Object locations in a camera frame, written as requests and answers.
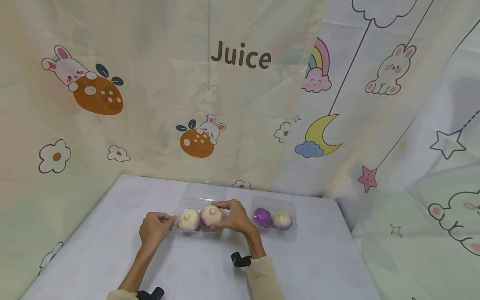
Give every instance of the plastic container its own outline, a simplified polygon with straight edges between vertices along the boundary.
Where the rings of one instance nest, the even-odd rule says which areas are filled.
[[[273,225],[273,222],[272,222],[269,227],[265,227],[264,224],[261,224],[260,222],[258,222],[254,217],[255,210],[257,208],[264,208],[264,209],[268,210],[270,212],[270,216],[272,216],[272,217],[273,217],[273,214],[276,211],[284,210],[284,211],[286,211],[290,214],[290,217],[292,218],[292,225],[287,229],[280,230],[280,229],[274,228],[274,225]],[[250,211],[250,219],[257,226],[257,228],[259,229],[260,232],[290,234],[290,233],[297,230],[297,215],[295,213],[295,205],[293,205],[293,203],[290,203],[290,202],[287,202],[287,201],[256,196],[252,200],[252,207],[251,207],[251,211]]]
[[[186,209],[194,209],[200,213],[201,209],[215,201],[223,201],[227,192],[226,187],[207,185],[200,183],[188,183],[183,196],[179,201],[176,215],[180,218]],[[228,215],[228,211],[221,209],[223,218]],[[178,228],[178,220],[175,224],[176,232],[186,236],[194,237],[214,237],[222,233],[222,230],[210,230],[199,225],[197,230],[185,230]]]

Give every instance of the blue cloud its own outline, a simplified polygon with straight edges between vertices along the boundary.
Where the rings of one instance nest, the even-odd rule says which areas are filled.
[[[320,157],[324,154],[323,149],[312,141],[306,141],[301,145],[297,145],[295,152],[303,155],[304,158]]]

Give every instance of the tabletop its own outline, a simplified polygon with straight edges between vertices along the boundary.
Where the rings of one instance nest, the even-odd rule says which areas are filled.
[[[175,214],[188,183],[122,175],[33,282],[22,300],[104,300],[127,274],[140,246],[138,228],[149,211]],[[203,193],[215,186],[197,185]],[[334,200],[242,188],[222,188],[250,212],[255,196],[295,205],[297,230],[288,237],[262,234],[287,299],[380,299]],[[233,252],[248,255],[243,236],[223,230],[213,238],[172,232],[160,244],[140,290],[163,288],[162,300],[250,299],[244,268]]]

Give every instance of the black device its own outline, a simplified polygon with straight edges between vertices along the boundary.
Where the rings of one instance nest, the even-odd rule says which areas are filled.
[[[243,268],[249,266],[252,263],[252,261],[250,260],[250,256],[241,257],[240,253],[238,252],[233,253],[230,257],[232,259],[233,265],[237,268]]]
[[[138,291],[137,298],[139,300],[160,300],[163,295],[165,295],[165,291],[161,287],[157,287],[151,295],[144,290]]]

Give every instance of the fabric backdrop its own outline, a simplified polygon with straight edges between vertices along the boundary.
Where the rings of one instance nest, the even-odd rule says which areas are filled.
[[[332,197],[383,299],[475,298],[479,12],[1,1],[0,292],[20,297],[130,173]]]
[[[20,297],[122,173],[268,189],[323,7],[1,1],[2,298]]]

